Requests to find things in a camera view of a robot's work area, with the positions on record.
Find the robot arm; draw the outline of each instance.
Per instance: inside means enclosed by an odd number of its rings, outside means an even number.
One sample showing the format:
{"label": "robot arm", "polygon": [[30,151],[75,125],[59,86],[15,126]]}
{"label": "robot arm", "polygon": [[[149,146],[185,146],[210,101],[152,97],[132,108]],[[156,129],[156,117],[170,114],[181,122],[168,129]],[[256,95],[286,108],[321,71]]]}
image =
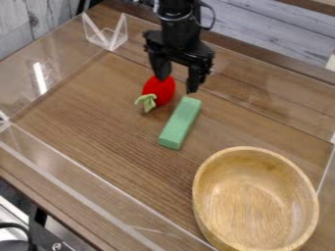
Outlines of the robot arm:
{"label": "robot arm", "polygon": [[160,0],[157,11],[161,30],[146,30],[145,50],[156,77],[164,81],[170,74],[170,62],[188,67],[186,93],[196,92],[213,66],[214,53],[200,40],[202,27],[201,6],[213,9],[200,0]]}

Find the screw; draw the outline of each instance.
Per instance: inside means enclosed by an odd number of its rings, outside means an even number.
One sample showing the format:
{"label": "screw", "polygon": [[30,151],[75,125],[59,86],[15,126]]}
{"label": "screw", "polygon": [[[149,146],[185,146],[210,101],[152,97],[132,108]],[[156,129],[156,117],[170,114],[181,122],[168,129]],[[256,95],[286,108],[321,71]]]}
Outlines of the screw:
{"label": "screw", "polygon": [[61,249],[61,244],[59,243],[54,243],[53,245],[51,245],[51,250],[53,251],[58,251]]}

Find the green sponge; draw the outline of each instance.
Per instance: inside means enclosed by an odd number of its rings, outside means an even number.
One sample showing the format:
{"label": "green sponge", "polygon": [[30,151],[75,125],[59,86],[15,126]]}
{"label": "green sponge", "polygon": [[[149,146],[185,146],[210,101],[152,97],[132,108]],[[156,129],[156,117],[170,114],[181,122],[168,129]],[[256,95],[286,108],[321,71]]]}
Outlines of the green sponge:
{"label": "green sponge", "polygon": [[160,145],[177,150],[201,108],[201,101],[182,97],[158,138]]}

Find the bowl rim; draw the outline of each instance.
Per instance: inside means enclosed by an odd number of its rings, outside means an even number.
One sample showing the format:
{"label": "bowl rim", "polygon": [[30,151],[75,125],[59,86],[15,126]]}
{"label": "bowl rim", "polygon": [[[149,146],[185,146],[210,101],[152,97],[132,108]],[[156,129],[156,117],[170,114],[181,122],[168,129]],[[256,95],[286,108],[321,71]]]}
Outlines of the bowl rim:
{"label": "bowl rim", "polygon": [[309,239],[313,231],[314,231],[314,228],[316,228],[316,225],[317,225],[317,219],[318,219],[318,201],[317,201],[317,196],[316,196],[316,192],[314,192],[314,189],[312,187],[312,184],[310,184],[310,181],[306,177],[306,175],[304,174],[304,172],[301,171],[301,169],[298,168],[298,166],[290,161],[288,160],[284,156],[281,156],[280,154],[272,152],[270,150],[266,150],[266,149],[262,149],[262,148],[258,148],[258,147],[253,147],[253,146],[237,146],[237,147],[230,147],[230,148],[226,148],[218,152],[216,152],[201,164],[197,172],[196,172],[196,175],[194,175],[194,179],[193,179],[193,183],[192,183],[192,205],[193,205],[193,214],[194,214],[194,218],[196,218],[196,221],[198,220],[201,222],[201,226],[204,228],[206,228],[206,230],[209,232],[213,232],[210,230],[210,228],[208,227],[206,223],[202,221],[204,217],[202,217],[202,214],[200,213],[198,211],[198,204],[200,203],[196,203],[198,202],[197,198],[197,188],[198,188],[198,182],[200,182],[200,177],[202,176],[202,173],[205,172],[206,168],[208,168],[208,164],[220,156],[230,153],[230,152],[236,152],[236,151],[256,151],[256,152],[261,152],[264,154],[268,154],[270,155],[272,157],[280,159],[282,162],[285,162],[288,164],[288,166],[294,170],[294,172],[297,173],[298,177],[301,178],[301,181],[304,182],[304,185],[306,186],[306,191],[308,193],[310,194],[310,198],[312,198],[312,201],[310,201],[310,204],[312,204],[312,216],[310,216],[310,223],[308,225],[308,227],[305,228],[301,236],[297,238],[297,240],[280,247],[280,248],[274,248],[274,249],[260,249],[260,248],[250,248],[250,247],[246,247],[246,246],[242,246],[237,243],[230,243],[225,238],[218,238],[217,235],[214,235],[214,238],[220,240],[220,242],[222,242],[225,245],[230,246],[234,250],[238,250],[238,251],[292,251],[292,250],[296,250],[297,248],[300,248],[304,243],[306,242],[306,240]]}

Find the wooden bowl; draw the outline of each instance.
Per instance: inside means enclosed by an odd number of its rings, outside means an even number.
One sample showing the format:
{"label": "wooden bowl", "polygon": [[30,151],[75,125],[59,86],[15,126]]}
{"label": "wooden bowl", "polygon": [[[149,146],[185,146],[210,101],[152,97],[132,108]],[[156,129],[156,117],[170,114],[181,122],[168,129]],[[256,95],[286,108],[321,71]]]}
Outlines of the wooden bowl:
{"label": "wooden bowl", "polygon": [[298,250],[317,223],[314,190],[300,168],[254,147],[217,152],[193,180],[197,225],[218,250]]}

